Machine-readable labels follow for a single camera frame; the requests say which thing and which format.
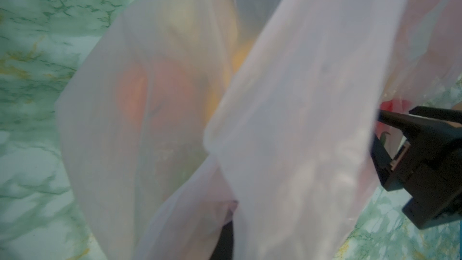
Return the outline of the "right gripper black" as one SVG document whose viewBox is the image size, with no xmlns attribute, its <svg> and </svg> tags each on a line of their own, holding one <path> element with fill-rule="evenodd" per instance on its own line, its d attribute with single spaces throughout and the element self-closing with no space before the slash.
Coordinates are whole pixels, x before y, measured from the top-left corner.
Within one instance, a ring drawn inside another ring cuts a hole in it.
<svg viewBox="0 0 462 260">
<path fill-rule="evenodd" d="M 420 230 L 462 218 L 462 112 L 418 106 L 407 114 L 381 110 L 371 158 L 386 191 L 404 189 L 403 214 Z M 379 138 L 388 127 L 408 142 L 391 158 Z"/>
</svg>

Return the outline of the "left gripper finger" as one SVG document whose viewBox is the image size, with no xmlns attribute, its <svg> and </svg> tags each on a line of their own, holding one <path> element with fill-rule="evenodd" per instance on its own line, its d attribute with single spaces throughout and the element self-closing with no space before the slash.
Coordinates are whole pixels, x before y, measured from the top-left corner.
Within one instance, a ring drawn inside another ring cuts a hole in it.
<svg viewBox="0 0 462 260">
<path fill-rule="evenodd" d="M 224 225 L 217 245 L 210 257 L 210 260 L 232 260 L 233 258 L 233 221 Z"/>
</svg>

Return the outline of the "pink translucent plastic bag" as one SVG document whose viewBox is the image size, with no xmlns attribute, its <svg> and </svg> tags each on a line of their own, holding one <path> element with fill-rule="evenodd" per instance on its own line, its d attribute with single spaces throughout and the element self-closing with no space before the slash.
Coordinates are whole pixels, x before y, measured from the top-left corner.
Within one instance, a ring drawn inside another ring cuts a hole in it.
<svg viewBox="0 0 462 260">
<path fill-rule="evenodd" d="M 208 260 L 230 221 L 234 260 L 330 260 L 379 183 L 379 112 L 461 72 L 462 0 L 135 0 L 57 100 L 61 153 L 109 260 Z"/>
</svg>

